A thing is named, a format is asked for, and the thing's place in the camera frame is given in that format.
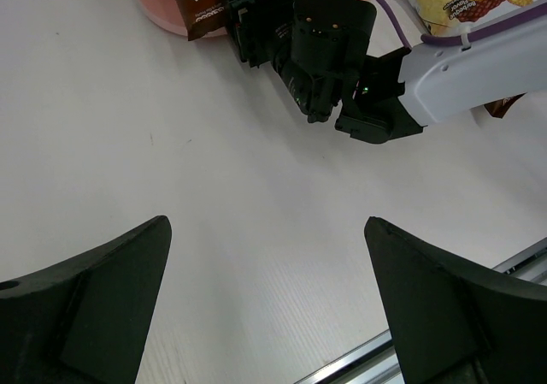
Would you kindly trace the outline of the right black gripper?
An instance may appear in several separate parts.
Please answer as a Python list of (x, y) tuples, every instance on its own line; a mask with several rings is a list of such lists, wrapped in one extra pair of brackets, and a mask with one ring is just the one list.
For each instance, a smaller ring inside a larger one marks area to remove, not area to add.
[(241, 62), (258, 68), (275, 63), (291, 45), (296, 0), (221, 0), (225, 28)]

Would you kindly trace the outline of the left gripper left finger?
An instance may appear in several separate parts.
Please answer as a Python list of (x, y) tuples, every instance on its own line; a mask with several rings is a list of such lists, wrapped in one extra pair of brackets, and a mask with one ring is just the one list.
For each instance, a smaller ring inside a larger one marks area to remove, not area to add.
[(172, 240), (156, 216), (1, 284), (3, 383), (134, 383)]

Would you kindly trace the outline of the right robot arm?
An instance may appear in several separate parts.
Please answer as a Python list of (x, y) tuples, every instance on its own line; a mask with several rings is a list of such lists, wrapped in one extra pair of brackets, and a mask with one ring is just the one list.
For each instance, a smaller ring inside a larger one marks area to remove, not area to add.
[(367, 53), (384, 0), (222, 0), (239, 59), (281, 78), (309, 122), (370, 144), (546, 87), (546, 3), (448, 38)]

